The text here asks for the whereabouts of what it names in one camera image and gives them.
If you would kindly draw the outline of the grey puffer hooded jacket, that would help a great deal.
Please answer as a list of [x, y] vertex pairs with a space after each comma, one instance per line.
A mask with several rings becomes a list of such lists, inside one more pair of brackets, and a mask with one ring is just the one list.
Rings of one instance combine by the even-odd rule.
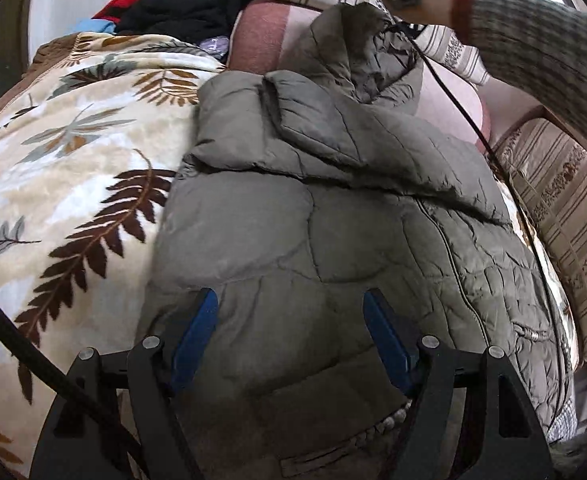
[[209, 479], [371, 479], [402, 425], [367, 289], [447, 346], [501, 347], [546, 437], [567, 340], [475, 145], [415, 114], [423, 65], [367, 3], [337, 4], [280, 70], [203, 84], [141, 329], [212, 288], [219, 321], [176, 414]]

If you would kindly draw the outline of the pile of dark clothes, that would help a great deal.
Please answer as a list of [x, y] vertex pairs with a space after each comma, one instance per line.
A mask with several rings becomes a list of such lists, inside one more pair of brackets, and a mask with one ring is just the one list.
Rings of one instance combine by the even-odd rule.
[[106, 47], [209, 55], [225, 63], [237, 18], [254, 0], [111, 0], [75, 32], [107, 36]]

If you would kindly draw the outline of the pink sofa backrest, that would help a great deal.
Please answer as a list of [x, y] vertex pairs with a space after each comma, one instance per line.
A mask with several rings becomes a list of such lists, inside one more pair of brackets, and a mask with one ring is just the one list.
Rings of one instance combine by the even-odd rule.
[[[276, 0], [254, 0], [239, 14], [230, 40], [228, 68], [265, 74], [282, 68], [303, 30], [318, 12]], [[491, 118], [476, 87], [436, 62], [423, 68], [416, 116], [442, 132], [481, 146], [474, 128], [445, 94], [451, 91], [485, 138]]]

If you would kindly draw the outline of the striped floral side cushion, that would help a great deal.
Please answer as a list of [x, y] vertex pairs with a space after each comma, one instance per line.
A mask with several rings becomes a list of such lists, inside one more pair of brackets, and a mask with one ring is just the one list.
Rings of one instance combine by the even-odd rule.
[[563, 279], [587, 361], [587, 151], [535, 118], [512, 131], [497, 154]]

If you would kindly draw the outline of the leaf pattern fleece blanket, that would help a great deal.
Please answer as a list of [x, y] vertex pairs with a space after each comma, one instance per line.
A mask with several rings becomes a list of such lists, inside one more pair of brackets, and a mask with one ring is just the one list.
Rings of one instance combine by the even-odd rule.
[[169, 36], [81, 32], [0, 99], [0, 308], [60, 370], [132, 346], [197, 92], [222, 70]]

